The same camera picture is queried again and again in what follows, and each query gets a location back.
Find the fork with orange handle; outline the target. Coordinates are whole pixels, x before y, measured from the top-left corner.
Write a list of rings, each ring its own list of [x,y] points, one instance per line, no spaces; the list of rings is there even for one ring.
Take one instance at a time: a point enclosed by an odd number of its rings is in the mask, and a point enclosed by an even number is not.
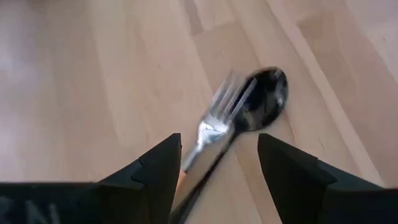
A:
[[[200,154],[224,141],[232,132],[237,114],[256,85],[257,78],[230,71],[198,122],[195,142],[182,157],[177,188],[184,183]]]

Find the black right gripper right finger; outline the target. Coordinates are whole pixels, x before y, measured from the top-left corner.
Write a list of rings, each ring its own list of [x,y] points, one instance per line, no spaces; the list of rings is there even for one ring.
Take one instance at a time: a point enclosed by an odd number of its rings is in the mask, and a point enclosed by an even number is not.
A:
[[[269,134],[258,136],[263,176],[283,224],[383,224],[382,187]]]

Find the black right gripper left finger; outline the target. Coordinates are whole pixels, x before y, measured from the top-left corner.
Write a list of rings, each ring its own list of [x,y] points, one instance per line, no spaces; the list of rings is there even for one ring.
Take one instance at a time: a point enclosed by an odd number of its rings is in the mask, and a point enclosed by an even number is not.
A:
[[[181,151],[181,134],[173,133],[101,180],[101,224],[168,224]]]

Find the dark metal spoon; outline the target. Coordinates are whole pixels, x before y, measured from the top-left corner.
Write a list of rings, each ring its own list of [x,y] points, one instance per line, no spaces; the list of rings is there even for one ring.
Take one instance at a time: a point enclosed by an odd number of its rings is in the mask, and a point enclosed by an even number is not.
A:
[[[257,85],[237,114],[234,129],[224,141],[200,154],[184,183],[180,188],[176,188],[176,193],[182,199],[174,203],[169,224],[184,224],[211,174],[240,134],[266,128],[283,111],[289,95],[289,86],[281,69],[267,67],[256,70],[247,77],[257,78]]]

